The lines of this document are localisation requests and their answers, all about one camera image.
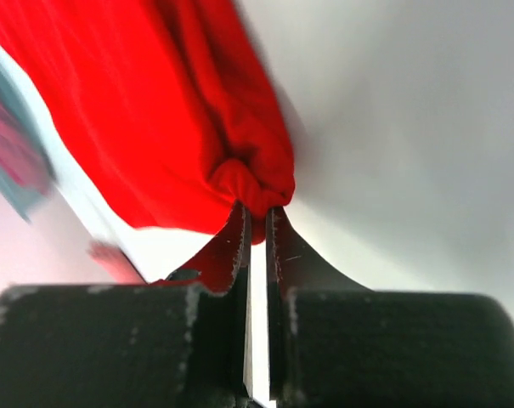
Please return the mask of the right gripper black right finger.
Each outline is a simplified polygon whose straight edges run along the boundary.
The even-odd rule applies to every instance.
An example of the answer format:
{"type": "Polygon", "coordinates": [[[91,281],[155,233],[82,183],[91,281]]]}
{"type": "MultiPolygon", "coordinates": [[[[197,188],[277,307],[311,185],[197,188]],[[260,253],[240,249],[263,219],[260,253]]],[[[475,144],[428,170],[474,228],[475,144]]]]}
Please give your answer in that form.
{"type": "Polygon", "coordinates": [[[378,292],[266,217],[270,395],[280,407],[514,407],[514,325],[480,294],[378,292]]]}

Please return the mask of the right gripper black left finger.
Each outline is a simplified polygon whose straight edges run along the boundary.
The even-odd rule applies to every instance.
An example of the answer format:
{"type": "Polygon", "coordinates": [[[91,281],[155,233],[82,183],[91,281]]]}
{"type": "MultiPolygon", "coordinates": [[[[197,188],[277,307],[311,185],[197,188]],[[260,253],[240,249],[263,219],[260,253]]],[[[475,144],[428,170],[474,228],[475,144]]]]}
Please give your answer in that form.
{"type": "Polygon", "coordinates": [[[0,407],[248,407],[251,217],[160,285],[12,286],[0,295],[0,407]]]}

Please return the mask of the red t-shirt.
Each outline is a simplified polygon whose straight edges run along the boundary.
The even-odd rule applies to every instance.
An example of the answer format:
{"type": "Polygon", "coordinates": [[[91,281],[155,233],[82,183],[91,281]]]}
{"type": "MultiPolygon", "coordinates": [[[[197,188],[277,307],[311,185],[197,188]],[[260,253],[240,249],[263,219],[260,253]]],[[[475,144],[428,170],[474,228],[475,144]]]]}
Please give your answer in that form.
{"type": "Polygon", "coordinates": [[[0,1],[0,45],[134,228],[214,234],[295,190],[274,90],[231,1],[0,1]]]}

